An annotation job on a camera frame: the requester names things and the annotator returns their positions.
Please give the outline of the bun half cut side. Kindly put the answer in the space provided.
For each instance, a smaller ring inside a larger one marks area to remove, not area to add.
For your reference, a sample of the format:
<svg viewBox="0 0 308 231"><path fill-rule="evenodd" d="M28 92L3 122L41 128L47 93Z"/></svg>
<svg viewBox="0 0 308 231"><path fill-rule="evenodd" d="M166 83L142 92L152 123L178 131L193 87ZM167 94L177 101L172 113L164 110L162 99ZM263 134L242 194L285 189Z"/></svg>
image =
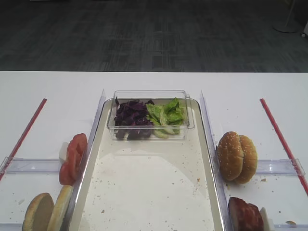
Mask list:
<svg viewBox="0 0 308 231"><path fill-rule="evenodd" d="M65 213L67 211L67 208L70 202L70 198L72 196L72 192L73 192L73 187L70 185L64 185L61 188L60 193L57 197L56 203L54 205L54 209L51 214L51 218L50 218L50 221L47 227L47 231L59 231L60 230L62 223L63 223Z"/></svg>

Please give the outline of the red tomato slices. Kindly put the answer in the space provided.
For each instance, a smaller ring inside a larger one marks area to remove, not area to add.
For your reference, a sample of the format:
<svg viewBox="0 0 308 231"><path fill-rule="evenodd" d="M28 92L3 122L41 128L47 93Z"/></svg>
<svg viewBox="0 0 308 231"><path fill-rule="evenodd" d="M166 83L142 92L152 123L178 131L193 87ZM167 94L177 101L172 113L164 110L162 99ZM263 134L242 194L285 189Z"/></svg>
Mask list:
<svg viewBox="0 0 308 231"><path fill-rule="evenodd" d="M59 171L59 182L61 185L71 185L76 182L80 163L84 152L87 150L88 140L84 133L75 135L66 150L66 160Z"/></svg>

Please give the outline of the clear plastic container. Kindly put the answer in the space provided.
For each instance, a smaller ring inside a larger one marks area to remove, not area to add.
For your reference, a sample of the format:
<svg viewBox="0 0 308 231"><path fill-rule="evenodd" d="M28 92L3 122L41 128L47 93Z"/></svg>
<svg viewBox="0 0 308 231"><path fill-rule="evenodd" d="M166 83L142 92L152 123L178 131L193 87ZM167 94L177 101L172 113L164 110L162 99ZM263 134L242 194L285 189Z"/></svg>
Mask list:
<svg viewBox="0 0 308 231"><path fill-rule="evenodd" d="M184 90L117 90L106 126L119 141L182 140L194 128L190 96Z"/></svg>

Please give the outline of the purple cabbage pieces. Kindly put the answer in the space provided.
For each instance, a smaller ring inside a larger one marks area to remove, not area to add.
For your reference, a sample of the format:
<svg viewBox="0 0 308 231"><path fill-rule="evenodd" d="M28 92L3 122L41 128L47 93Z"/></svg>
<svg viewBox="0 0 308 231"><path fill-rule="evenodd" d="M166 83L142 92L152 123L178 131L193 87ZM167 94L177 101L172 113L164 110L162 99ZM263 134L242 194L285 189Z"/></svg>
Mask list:
<svg viewBox="0 0 308 231"><path fill-rule="evenodd" d="M152 126L152 122L147 119L149 114L146 104L140 100L127 101L119 103L115 98L116 115L114 117L115 126ZM150 129L119 129L116 132L116 138L123 140L148 139L151 136Z"/></svg>

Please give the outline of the silver metal tray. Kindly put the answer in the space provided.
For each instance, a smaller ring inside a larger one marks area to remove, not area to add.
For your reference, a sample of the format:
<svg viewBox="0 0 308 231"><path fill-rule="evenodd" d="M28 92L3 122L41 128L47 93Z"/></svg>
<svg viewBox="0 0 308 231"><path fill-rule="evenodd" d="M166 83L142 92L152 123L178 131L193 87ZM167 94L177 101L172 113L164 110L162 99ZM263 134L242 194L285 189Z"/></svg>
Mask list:
<svg viewBox="0 0 308 231"><path fill-rule="evenodd" d="M64 231L222 231L199 103L183 140L116 141L97 113L91 152L74 188Z"/></svg>

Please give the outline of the white onion slice left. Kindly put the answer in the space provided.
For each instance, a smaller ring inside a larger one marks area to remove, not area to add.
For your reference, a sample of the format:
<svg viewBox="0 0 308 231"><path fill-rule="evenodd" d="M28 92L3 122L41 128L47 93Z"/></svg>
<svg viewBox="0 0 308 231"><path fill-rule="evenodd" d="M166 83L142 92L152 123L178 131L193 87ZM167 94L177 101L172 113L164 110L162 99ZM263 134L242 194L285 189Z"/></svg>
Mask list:
<svg viewBox="0 0 308 231"><path fill-rule="evenodd" d="M63 142L60 150L59 150L59 159L61 162L64 162L67 157L67 148L68 148L69 143Z"/></svg>

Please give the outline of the white onion slice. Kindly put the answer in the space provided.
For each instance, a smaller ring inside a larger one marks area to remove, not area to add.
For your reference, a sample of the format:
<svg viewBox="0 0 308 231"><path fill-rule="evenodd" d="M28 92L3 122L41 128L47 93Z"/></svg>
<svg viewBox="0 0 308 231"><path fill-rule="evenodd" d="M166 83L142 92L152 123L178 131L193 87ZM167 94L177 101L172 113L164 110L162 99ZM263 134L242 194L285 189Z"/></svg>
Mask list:
<svg viewBox="0 0 308 231"><path fill-rule="evenodd" d="M59 150L59 159L61 162L64 162L67 157L67 148L68 148L69 143L63 142L60 150Z"/></svg>
<svg viewBox="0 0 308 231"><path fill-rule="evenodd" d="M263 219L263 231L275 231L273 220L268 217L267 211L264 207L260 209L260 214Z"/></svg>

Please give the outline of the long clear divider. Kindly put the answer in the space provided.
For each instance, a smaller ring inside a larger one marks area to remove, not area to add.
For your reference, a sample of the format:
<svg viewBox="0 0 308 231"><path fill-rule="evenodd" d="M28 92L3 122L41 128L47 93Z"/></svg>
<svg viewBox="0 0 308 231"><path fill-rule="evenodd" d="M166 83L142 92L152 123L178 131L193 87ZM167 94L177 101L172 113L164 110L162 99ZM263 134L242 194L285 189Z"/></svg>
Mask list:
<svg viewBox="0 0 308 231"><path fill-rule="evenodd" d="M206 136L207 147L208 147L208 152L209 152L209 159L210 159L210 164L211 164L211 172L212 172L212 177L214 181L216 201L218 204L220 224L222 226L223 231L232 231L233 226L232 226L231 218L229 216L228 200L225 194L224 180L219 172L218 158L216 155L216 147L215 147L215 142L212 136L211 121L210 121L209 114L207 111L206 100L205 100L203 92L200 93L200 106L202 109L202 117L203 117L205 136Z"/></svg>
<svg viewBox="0 0 308 231"><path fill-rule="evenodd" d="M80 191L81 191L82 183L84 182L86 169L87 169L89 158L90 158L90 153L91 153L91 150L92 150L94 138L95 138L96 131L97 131L99 121L100 121L100 118L101 118L101 114L102 114L102 110L103 110L103 104L105 102L105 99L106 99L105 91L102 90L102 94L101 94L101 97L100 97L100 100L99 100L99 103L98 103L95 118L94 118L94 121L93 121L93 124L92 124L92 128L91 128L91 131L90 131L89 138L88 138L87 149L84 152L84 155L81 159L79 178L74 185L72 196L71 196L65 217L63 218L62 226L60 228L61 231L68 231L69 230L69 226L70 226L70 223L71 223L71 220L72 220L72 217L73 217L73 212L75 210L78 197L81 194Z"/></svg>

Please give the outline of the sesame bun top rear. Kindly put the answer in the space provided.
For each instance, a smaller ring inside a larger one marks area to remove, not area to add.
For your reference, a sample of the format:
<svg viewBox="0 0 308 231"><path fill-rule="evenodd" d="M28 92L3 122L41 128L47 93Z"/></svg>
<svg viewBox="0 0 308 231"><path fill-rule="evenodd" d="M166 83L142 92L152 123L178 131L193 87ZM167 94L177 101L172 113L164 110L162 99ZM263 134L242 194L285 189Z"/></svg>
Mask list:
<svg viewBox="0 0 308 231"><path fill-rule="evenodd" d="M240 143L244 153L243 168L240 175L234 181L238 184L245 184L248 183L256 173L257 151L253 141L245 135L240 135Z"/></svg>

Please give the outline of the left red strip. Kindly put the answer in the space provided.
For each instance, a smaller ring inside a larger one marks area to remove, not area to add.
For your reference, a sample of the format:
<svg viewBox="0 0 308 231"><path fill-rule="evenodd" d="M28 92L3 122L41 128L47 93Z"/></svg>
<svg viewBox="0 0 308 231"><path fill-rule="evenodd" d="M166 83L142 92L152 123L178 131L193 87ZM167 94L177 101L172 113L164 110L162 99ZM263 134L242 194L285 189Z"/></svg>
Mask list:
<svg viewBox="0 0 308 231"><path fill-rule="evenodd" d="M22 135L20 136L19 140L17 141L16 145L14 146L13 150L11 151L10 155L3 160L2 164L1 164L1 168L0 168L0 179L3 178L3 176L5 174L5 170L7 169L7 167L9 166L9 164L11 163L13 158L15 157L17 151L21 147L21 145L22 145L24 139L26 138L28 132L32 128L32 126L33 126L34 122L36 121L38 115L40 114L41 110L43 109L44 105L46 104L46 101L47 101L46 98L42 99L42 101L39 104L38 108L36 109L35 113L31 117L28 125L26 126L25 130L23 131Z"/></svg>

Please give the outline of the red strip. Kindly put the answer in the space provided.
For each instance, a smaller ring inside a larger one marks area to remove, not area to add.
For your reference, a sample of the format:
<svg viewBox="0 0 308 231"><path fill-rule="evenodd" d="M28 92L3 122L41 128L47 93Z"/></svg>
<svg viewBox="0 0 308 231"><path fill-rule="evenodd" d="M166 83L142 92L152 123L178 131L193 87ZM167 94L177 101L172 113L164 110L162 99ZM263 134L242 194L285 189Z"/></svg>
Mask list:
<svg viewBox="0 0 308 231"><path fill-rule="evenodd" d="M271 124L272 124L272 126L273 126L273 128L274 128L274 130L275 130L275 132L276 132L276 134L277 134L277 136L278 136L278 138L279 138L279 140L280 140L280 142L281 142L281 144L282 144L282 146L283 146L283 148L284 148L284 150L287 154L287 156L288 156L288 158L291 160L291 163L292 163L292 165L293 165L293 167L294 167L294 169L297 173L297 176L299 178L300 183L302 184L302 186L303 186L303 188L304 188L304 190L307 194L308 193L308 183L305 179L303 171L301 170L301 168L299 166L299 163L296 161L291 149L289 148L289 146L288 146L288 144L287 144L287 142L286 142L279 126L278 126L278 124L276 123L267 103L265 102L265 100L263 98L261 98L259 100L260 100L260 102L261 102L261 104L262 104L262 106L263 106L263 108L264 108L264 110L265 110L265 112L266 112L266 114L267 114L267 116L268 116L268 118L269 118L269 120L270 120L270 122L271 122Z"/></svg>
<svg viewBox="0 0 308 231"><path fill-rule="evenodd" d="M11 163L13 158L15 157L17 151L21 147L21 145L22 145L24 139L26 138L28 132L32 128L32 126L33 126L34 122L36 121L38 115L40 114L41 110L43 109L44 105L46 104L46 101L47 101L46 98L42 99L42 101L39 104L38 108L36 109L35 113L31 117L28 125L26 126L25 130L23 131L22 135L20 136L19 140L17 141L16 145L14 146L13 150L11 151L10 155L3 160L2 164L1 164L1 168L0 168L0 179L3 178L3 176L5 174L5 170L7 169L7 167L9 166L9 164Z"/></svg>

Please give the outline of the right upper clear crossbar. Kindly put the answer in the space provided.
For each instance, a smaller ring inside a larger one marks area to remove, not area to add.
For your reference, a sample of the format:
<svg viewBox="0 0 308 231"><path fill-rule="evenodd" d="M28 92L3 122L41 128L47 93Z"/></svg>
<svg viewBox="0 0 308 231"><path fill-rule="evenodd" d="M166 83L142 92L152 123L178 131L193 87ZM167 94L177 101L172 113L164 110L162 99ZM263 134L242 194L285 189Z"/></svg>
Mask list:
<svg viewBox="0 0 308 231"><path fill-rule="evenodd" d="M256 175L305 176L298 159L258 160Z"/></svg>

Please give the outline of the left long clear divider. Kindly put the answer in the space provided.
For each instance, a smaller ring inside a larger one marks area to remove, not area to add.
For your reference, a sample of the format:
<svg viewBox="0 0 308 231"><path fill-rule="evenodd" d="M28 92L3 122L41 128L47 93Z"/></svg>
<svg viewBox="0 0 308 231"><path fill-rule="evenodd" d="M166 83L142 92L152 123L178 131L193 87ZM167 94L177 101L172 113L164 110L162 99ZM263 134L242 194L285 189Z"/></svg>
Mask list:
<svg viewBox="0 0 308 231"><path fill-rule="evenodd" d="M75 210L78 197L81 194L80 191L81 191L82 183L84 182L86 169L87 169L89 158L90 158L90 153L91 153L91 150L92 150L94 138L95 138L96 131L97 131L99 121L100 121L100 118L101 118L101 114L102 114L102 110L103 110L103 104L105 102L105 99L106 99L105 91L102 90L102 94L101 94L101 97L100 97L100 100L99 100L99 103L98 103L95 118L94 118L94 121L93 121L93 124L92 124L92 128L91 128L91 131L90 131L89 138L88 138L87 149L84 152L84 155L81 159L79 178L74 185L72 196L71 196L65 217L63 218L62 226L60 228L61 231L68 231L69 230L69 226L70 226L70 223L71 223L71 220L72 220L72 217L73 217L73 212Z"/></svg>

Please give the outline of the left upper clear crossbar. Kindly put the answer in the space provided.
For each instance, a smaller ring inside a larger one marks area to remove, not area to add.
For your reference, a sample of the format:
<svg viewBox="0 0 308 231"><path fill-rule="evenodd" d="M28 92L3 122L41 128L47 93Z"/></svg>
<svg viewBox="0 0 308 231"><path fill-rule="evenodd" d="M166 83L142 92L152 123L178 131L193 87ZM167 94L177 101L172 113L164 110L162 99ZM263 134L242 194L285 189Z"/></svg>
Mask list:
<svg viewBox="0 0 308 231"><path fill-rule="evenodd" d="M58 174L61 168L59 159L29 159L6 157L0 165L4 174Z"/></svg>

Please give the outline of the bun half outer left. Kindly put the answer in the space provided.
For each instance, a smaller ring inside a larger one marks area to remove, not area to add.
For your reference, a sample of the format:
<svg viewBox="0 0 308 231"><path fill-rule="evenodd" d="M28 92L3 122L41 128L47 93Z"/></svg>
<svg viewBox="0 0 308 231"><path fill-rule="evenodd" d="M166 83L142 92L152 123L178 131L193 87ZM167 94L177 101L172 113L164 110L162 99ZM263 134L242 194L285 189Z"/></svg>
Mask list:
<svg viewBox="0 0 308 231"><path fill-rule="evenodd" d="M26 210L22 231L46 231L53 208L54 202L49 193L37 195Z"/></svg>

